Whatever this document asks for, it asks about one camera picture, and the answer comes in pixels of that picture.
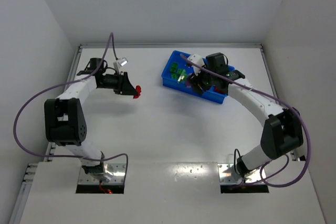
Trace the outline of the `red half-round brick cluster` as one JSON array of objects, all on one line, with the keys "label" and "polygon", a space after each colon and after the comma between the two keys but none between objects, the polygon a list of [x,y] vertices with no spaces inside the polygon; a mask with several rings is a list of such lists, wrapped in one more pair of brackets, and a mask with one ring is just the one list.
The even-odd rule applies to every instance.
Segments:
[{"label": "red half-round brick cluster", "polygon": [[141,95],[141,91],[142,91],[141,86],[137,85],[137,86],[135,87],[135,90],[136,90],[137,94],[134,95],[133,98],[134,98],[134,99],[137,99],[137,98],[139,98],[140,95]]}]

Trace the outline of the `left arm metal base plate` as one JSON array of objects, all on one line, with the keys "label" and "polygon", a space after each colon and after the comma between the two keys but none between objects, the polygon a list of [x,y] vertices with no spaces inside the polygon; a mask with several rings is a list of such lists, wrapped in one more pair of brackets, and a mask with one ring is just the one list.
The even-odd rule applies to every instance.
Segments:
[{"label": "left arm metal base plate", "polygon": [[126,164],[104,163],[97,166],[83,166],[79,172],[78,185],[123,185]]}]

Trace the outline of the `green duplo brick number three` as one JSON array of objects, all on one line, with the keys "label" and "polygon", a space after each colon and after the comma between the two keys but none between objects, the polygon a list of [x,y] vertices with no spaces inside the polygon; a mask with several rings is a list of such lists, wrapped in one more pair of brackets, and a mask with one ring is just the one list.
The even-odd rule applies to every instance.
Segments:
[{"label": "green duplo brick number three", "polygon": [[177,79],[178,79],[178,75],[176,75],[176,74],[172,74],[172,75],[171,75],[171,78],[174,79],[174,80],[177,80]]}]

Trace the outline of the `green small duplo brick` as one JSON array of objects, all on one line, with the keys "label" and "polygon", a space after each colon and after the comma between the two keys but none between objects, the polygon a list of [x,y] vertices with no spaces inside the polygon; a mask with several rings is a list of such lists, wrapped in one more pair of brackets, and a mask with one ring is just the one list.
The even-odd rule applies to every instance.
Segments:
[{"label": "green small duplo brick", "polygon": [[176,72],[176,74],[179,75],[179,76],[184,75],[185,73],[186,73],[185,69],[178,69],[177,72]]}]

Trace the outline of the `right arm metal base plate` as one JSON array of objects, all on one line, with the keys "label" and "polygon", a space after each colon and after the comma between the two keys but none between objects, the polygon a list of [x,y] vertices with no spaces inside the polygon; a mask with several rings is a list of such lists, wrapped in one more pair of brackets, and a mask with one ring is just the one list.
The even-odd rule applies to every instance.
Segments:
[{"label": "right arm metal base plate", "polygon": [[219,184],[221,186],[237,186],[237,185],[262,185],[264,182],[261,180],[260,168],[241,177],[235,170],[233,163],[219,163],[217,165]]}]

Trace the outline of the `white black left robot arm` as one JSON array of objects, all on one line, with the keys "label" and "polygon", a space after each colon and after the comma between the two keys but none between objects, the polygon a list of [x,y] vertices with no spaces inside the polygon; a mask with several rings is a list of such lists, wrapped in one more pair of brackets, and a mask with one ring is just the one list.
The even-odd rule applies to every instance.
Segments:
[{"label": "white black left robot arm", "polygon": [[134,87],[127,72],[120,71],[126,62],[124,58],[117,60],[112,68],[115,73],[107,74],[107,62],[102,58],[91,58],[61,95],[44,103],[47,140],[69,150],[80,160],[85,174],[103,183],[113,180],[113,168],[93,141],[86,139],[88,130],[82,105],[95,89],[111,89],[115,94],[137,99],[141,87]]}]

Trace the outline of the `green brick cluster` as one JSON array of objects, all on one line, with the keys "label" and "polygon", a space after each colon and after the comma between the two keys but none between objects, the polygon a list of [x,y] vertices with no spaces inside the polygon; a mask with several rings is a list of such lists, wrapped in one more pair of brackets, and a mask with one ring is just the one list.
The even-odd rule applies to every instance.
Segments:
[{"label": "green brick cluster", "polygon": [[180,75],[177,79],[177,82],[178,83],[184,83],[185,84],[185,81],[188,80],[188,77],[191,76],[192,73],[185,73],[184,75]]}]

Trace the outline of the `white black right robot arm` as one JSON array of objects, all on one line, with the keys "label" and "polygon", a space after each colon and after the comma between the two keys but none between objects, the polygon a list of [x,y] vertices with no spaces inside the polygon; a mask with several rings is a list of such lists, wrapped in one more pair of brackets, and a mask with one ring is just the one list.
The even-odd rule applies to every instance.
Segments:
[{"label": "white black right robot arm", "polygon": [[211,54],[205,59],[193,55],[188,59],[196,64],[193,66],[195,75],[192,80],[198,94],[203,94],[210,87],[217,88],[243,105],[263,127],[260,143],[238,158],[235,164],[236,174],[244,177],[303,144],[297,115],[253,92],[253,87],[244,74],[236,69],[229,69],[224,54]]}]

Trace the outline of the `green sloped duplo brick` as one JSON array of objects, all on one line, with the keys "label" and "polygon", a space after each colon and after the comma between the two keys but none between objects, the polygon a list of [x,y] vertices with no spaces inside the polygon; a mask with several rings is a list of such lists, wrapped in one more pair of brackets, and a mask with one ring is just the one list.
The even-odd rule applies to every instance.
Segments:
[{"label": "green sloped duplo brick", "polygon": [[179,68],[179,64],[177,62],[174,62],[170,66],[170,73],[177,73]]}]

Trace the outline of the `purple rounded brick cluster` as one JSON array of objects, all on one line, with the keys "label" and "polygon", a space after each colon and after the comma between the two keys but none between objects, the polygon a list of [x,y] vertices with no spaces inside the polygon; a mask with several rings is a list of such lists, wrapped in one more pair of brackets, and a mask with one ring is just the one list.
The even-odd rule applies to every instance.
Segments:
[{"label": "purple rounded brick cluster", "polygon": [[192,84],[190,83],[189,80],[186,80],[186,81],[185,81],[185,86],[186,86],[187,88],[192,88]]}]

